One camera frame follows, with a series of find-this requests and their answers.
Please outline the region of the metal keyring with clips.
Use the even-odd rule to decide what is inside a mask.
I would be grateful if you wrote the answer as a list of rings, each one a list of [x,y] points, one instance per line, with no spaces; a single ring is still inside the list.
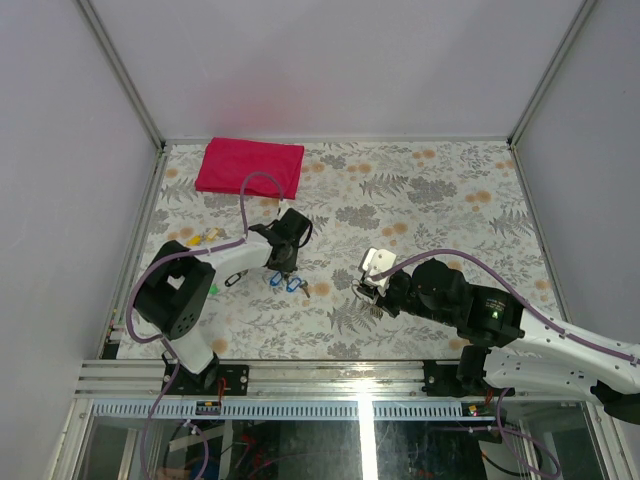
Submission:
[[[384,311],[376,304],[378,294],[375,293],[372,297],[366,295],[366,291],[361,289],[360,283],[353,280],[351,283],[351,291],[357,300],[359,309],[367,316],[374,319],[381,319],[384,315]]]

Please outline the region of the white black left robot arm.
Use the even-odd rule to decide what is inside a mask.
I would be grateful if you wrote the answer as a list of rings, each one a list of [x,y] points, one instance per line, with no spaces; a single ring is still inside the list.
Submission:
[[[146,341],[133,328],[136,313],[157,331],[148,340],[166,344],[165,351],[178,364],[175,379],[163,382],[169,394],[246,392],[232,386],[231,376],[223,372],[218,355],[200,331],[206,300],[233,287],[253,269],[266,268],[288,282],[297,271],[299,250],[312,232],[312,221],[289,208],[271,223],[252,225],[239,239],[218,246],[190,249],[168,241],[160,248],[131,293],[127,329],[135,341]]]

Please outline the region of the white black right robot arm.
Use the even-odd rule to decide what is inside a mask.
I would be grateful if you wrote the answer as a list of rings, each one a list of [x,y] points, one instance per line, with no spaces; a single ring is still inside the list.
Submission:
[[[600,405],[623,422],[639,422],[638,345],[544,314],[509,286],[471,284],[436,259],[407,273],[391,252],[370,253],[357,290],[375,308],[452,327],[468,342],[454,364],[425,361],[428,395],[556,393]]]

